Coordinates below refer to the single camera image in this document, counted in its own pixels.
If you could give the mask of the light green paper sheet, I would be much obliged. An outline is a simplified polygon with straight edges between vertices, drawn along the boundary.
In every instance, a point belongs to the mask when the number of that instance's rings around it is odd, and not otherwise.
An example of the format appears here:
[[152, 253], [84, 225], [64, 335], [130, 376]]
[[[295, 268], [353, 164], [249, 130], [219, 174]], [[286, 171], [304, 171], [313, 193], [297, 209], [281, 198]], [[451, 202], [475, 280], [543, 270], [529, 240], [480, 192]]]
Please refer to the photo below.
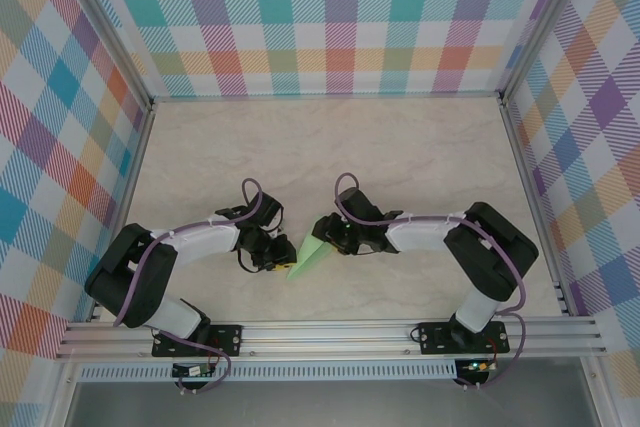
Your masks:
[[300, 248], [297, 251], [297, 262], [289, 269], [286, 279], [291, 281], [317, 265], [327, 255], [333, 246], [325, 240], [325, 218], [319, 217], [307, 232]]

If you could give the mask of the black left controller board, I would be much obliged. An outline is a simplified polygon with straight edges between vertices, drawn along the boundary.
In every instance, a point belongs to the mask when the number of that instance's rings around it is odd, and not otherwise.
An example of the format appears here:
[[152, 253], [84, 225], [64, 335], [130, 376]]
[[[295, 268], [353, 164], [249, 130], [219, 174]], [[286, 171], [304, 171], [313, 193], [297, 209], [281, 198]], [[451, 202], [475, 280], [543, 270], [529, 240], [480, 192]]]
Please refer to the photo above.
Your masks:
[[215, 364], [209, 363], [174, 363], [171, 369], [173, 378], [209, 378], [216, 371]]

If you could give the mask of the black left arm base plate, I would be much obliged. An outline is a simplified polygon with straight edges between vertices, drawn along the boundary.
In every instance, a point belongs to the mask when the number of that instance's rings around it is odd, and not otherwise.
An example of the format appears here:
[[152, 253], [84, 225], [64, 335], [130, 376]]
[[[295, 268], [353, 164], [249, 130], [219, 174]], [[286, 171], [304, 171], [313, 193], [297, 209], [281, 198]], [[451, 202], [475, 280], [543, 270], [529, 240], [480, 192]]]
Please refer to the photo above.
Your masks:
[[209, 324], [198, 327], [188, 338], [175, 340], [163, 332], [153, 335], [153, 357], [205, 357], [211, 349], [237, 357], [242, 342], [242, 326]]

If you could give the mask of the aluminium mounting rail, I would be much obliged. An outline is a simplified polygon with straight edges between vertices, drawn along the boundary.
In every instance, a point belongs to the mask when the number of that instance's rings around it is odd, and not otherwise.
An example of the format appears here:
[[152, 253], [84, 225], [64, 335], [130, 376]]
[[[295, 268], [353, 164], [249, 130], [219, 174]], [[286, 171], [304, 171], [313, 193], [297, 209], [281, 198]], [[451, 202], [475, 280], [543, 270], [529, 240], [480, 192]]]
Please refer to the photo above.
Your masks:
[[[590, 317], [533, 317], [525, 325], [503, 320], [510, 351], [526, 334], [524, 358], [596, 357], [606, 342]], [[419, 358], [415, 320], [256, 321], [242, 323], [238, 360], [391, 360]], [[148, 328], [114, 327], [107, 322], [72, 323], [56, 358], [60, 361], [151, 360]]]

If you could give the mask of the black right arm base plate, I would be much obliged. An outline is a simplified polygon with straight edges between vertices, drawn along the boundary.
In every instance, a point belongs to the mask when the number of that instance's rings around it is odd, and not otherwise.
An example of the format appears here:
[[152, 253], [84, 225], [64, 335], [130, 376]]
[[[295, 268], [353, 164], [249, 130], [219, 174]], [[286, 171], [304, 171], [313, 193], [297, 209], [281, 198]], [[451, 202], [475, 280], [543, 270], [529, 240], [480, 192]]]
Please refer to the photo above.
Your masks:
[[503, 322], [491, 321], [479, 333], [452, 322], [423, 322], [418, 325], [423, 355], [503, 354], [510, 351]]

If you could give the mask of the aluminium side floor rail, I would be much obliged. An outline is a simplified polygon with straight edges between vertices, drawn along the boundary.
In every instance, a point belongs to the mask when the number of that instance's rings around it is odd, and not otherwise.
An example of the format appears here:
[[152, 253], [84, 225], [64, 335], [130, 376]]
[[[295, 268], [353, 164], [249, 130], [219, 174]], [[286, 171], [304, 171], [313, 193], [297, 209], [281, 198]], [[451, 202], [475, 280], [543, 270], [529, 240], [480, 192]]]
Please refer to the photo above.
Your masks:
[[538, 234], [541, 251], [544, 256], [547, 268], [550, 273], [554, 291], [558, 298], [561, 312], [564, 316], [575, 316], [574, 302], [571, 292], [565, 287], [564, 273], [557, 249], [553, 243], [553, 238], [546, 223], [542, 203], [538, 195], [534, 177], [526, 161], [525, 150], [518, 136], [515, 123], [510, 115], [507, 103], [498, 98], [499, 112], [506, 130], [509, 144], [513, 152], [518, 174], [524, 188], [525, 196], [532, 215], [533, 223]]
[[114, 219], [113, 229], [109, 237], [107, 247], [110, 246], [120, 230], [126, 224], [155, 118], [156, 105], [151, 105], [144, 115], [144, 122], [142, 124], [139, 141], [128, 170], [126, 184], [123, 190], [123, 197], [116, 211], [116, 217]]

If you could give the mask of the aluminium frame post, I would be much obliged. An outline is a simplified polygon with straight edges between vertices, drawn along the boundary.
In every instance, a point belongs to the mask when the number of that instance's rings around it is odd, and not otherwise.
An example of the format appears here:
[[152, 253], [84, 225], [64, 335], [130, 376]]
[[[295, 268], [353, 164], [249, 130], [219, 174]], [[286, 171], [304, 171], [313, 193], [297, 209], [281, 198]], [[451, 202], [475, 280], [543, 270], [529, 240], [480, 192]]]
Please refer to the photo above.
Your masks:
[[499, 105], [509, 105], [524, 82], [535, 57], [569, 0], [525, 0], [514, 39], [507, 44], [504, 70], [496, 84]]
[[121, 42], [101, 1], [78, 1], [85, 10], [86, 16], [95, 28], [98, 36], [104, 42], [105, 48], [112, 56], [114, 63], [120, 69], [125, 82], [131, 88], [134, 96], [147, 110], [150, 110], [152, 108], [152, 97], [126, 51], [124, 44]]

